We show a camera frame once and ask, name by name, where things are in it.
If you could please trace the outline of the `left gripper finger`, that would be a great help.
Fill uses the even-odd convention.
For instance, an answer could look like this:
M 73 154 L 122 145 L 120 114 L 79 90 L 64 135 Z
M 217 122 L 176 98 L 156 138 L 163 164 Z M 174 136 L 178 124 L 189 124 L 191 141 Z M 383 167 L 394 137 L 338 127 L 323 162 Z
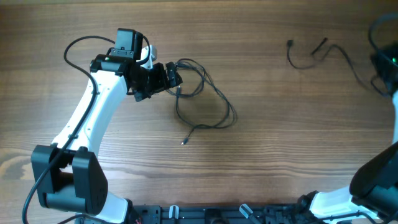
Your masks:
M 178 74 L 167 75 L 167 90 L 179 86 L 183 82 Z
M 165 66 L 166 66 L 167 75 L 169 77 L 174 77 L 176 75 L 175 63 L 169 62 L 169 63 L 166 63 Z

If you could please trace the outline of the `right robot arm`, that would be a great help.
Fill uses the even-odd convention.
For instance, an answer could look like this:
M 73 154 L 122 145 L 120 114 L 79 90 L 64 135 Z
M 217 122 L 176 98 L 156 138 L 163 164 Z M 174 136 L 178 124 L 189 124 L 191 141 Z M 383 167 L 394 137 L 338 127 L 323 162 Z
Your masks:
M 351 183 L 331 192 L 311 192 L 275 211 L 277 223 L 370 223 L 397 220 L 397 131 L 392 144 L 365 163 Z

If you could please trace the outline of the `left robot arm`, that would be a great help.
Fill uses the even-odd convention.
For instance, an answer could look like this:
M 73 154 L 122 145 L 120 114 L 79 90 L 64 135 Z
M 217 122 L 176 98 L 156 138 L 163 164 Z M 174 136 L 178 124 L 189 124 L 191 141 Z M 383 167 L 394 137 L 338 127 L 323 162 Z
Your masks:
M 41 207 L 84 221 L 141 223 L 132 202 L 109 191 L 98 162 L 100 144 L 125 97 L 149 99 L 178 86 L 182 78 L 172 63 L 156 61 L 146 36 L 122 28 L 113 46 L 92 60 L 86 76 L 86 90 L 67 125 L 50 145 L 32 152 L 35 183 L 27 199 L 37 197 Z

